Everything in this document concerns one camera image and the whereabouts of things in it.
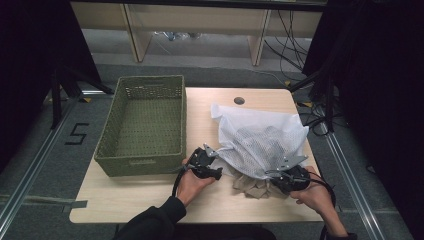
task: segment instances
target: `basket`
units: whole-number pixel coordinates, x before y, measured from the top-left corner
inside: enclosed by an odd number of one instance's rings
[[[109,177],[181,166],[186,104],[183,76],[121,77],[94,159]]]

